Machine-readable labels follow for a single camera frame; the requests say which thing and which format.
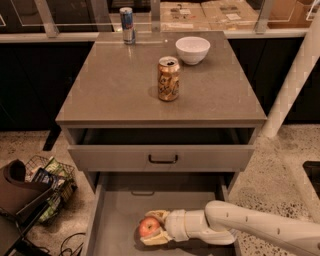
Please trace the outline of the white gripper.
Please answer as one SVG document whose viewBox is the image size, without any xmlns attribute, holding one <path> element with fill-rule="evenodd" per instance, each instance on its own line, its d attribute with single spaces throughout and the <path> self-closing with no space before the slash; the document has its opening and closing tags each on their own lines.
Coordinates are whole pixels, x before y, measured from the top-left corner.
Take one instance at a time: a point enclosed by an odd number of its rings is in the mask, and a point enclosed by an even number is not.
<svg viewBox="0 0 320 256">
<path fill-rule="evenodd" d="M 165 230 L 160 227 L 151 235 L 141 237 L 140 241 L 146 246 L 164 245 L 172 239 L 176 242 L 188 241 L 189 237 L 185 228 L 185 210 L 151 210 L 145 216 L 153 217 L 159 223 L 165 223 Z"/>
</svg>

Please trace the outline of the brown robot base part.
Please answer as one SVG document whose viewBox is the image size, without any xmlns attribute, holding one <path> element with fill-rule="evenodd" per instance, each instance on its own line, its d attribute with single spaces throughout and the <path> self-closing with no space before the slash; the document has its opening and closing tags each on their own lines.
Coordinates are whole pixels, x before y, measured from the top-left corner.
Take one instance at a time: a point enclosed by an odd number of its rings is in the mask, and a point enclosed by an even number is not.
<svg viewBox="0 0 320 256">
<path fill-rule="evenodd" d="M 53 195 L 51 184 L 27 182 L 25 177 L 20 160 L 0 169 L 0 256 L 9 256 L 19 246 Z"/>
</svg>

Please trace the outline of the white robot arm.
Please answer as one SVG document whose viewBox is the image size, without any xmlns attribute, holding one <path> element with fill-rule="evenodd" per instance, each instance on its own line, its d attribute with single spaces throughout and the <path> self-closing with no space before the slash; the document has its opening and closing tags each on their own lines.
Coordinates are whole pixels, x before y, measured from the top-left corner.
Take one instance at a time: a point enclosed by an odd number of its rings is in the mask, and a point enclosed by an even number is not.
<svg viewBox="0 0 320 256">
<path fill-rule="evenodd" d="M 320 225 L 259 212 L 214 200 L 202 210 L 153 210 L 139 225 L 147 246 L 199 239 L 207 244 L 229 245 L 242 231 L 297 256 L 320 256 Z"/>
</svg>

